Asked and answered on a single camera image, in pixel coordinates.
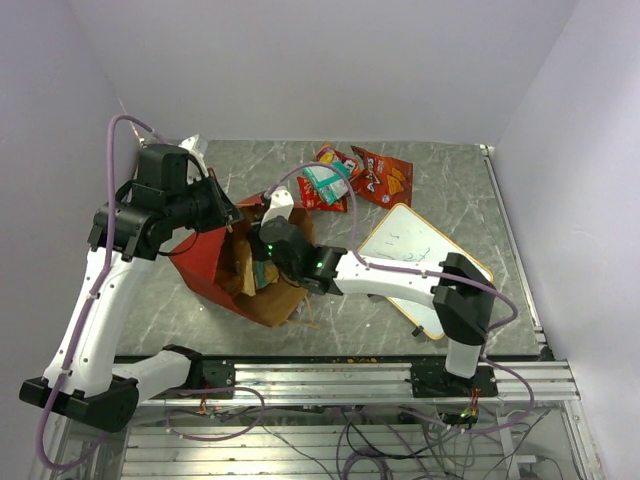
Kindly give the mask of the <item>red paper bag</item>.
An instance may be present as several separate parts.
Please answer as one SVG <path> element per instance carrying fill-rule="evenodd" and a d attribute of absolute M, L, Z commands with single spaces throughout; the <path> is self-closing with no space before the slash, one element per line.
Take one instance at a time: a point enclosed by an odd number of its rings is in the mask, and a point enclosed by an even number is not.
<path fill-rule="evenodd" d="M 251 222 L 266 210 L 259 194 L 238 204 L 244 219 L 231 227 L 192 234 L 172 251 L 170 261 L 185 284 L 201 297 L 255 323 L 277 327 L 307 298 L 295 287 L 267 269 L 272 281 L 256 283 L 248 233 Z"/>

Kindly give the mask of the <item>teal Fox's candy bag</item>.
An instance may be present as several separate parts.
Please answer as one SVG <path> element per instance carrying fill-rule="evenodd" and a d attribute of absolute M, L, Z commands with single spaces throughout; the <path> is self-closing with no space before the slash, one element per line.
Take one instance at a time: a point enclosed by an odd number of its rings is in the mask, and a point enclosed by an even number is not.
<path fill-rule="evenodd" d="M 303 174 L 309 180 L 323 201 L 332 205 L 340 200 L 348 191 L 345 179 L 350 176 L 349 169 L 340 161 L 329 163 L 320 162 L 319 166 L 303 169 Z"/>

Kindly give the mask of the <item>orange Fox's candy bag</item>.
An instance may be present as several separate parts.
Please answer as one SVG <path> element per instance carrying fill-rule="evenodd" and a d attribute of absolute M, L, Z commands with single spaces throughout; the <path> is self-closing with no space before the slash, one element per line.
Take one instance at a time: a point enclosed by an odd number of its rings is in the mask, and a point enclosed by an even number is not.
<path fill-rule="evenodd" d="M 361 172 L 360 164 L 357 159 L 336 150 L 330 144 L 324 144 L 316 152 L 314 159 L 318 162 L 327 164 L 339 162 L 346 168 L 348 176 L 356 176 Z"/>

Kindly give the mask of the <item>brown kettle chips bag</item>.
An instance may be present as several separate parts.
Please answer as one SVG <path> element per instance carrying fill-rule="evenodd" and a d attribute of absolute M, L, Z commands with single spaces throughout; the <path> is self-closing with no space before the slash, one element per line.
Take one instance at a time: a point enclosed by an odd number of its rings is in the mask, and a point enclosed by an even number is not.
<path fill-rule="evenodd" d="M 215 282 L 231 297 L 239 294 L 253 297 L 278 279 L 278 269 L 270 260 L 259 261 L 253 258 L 247 240 L 227 239 L 223 243 Z"/>

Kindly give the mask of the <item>red noodle snack bag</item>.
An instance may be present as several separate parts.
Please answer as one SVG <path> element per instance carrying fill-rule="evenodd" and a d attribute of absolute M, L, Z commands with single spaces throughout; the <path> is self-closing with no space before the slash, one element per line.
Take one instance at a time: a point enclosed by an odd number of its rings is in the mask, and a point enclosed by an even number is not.
<path fill-rule="evenodd" d="M 342 197 L 329 204 L 316 191 L 312 183 L 305 177 L 298 176 L 297 183 L 302 205 L 309 211 L 325 211 L 336 213 L 347 213 L 347 200 Z"/>

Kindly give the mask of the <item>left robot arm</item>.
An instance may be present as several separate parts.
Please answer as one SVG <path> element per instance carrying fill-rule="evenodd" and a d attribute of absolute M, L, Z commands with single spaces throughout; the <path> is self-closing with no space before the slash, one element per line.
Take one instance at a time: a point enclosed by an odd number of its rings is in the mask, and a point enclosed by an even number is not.
<path fill-rule="evenodd" d="M 182 397 L 202 389 L 202 356 L 187 347 L 167 345 L 130 365 L 114 359 L 134 295 L 173 231 L 201 234 L 243 217 L 208 171 L 205 150 L 198 136 L 140 150 L 135 178 L 94 216 L 72 318 L 44 373 L 23 382 L 21 401 L 116 433 L 140 403 L 170 389 Z"/>

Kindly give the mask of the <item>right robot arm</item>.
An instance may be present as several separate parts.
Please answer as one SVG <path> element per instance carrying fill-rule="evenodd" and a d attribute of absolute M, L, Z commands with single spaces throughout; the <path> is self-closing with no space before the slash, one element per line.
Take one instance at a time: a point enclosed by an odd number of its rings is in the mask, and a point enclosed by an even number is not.
<path fill-rule="evenodd" d="M 344 248 L 316 245 L 282 216 L 254 221 L 252 251 L 309 293 L 394 297 L 435 311 L 448 350 L 444 366 L 424 383 L 429 396 L 477 392 L 476 374 L 494 305 L 494 286 L 465 256 L 449 253 L 428 263 L 361 257 Z"/>

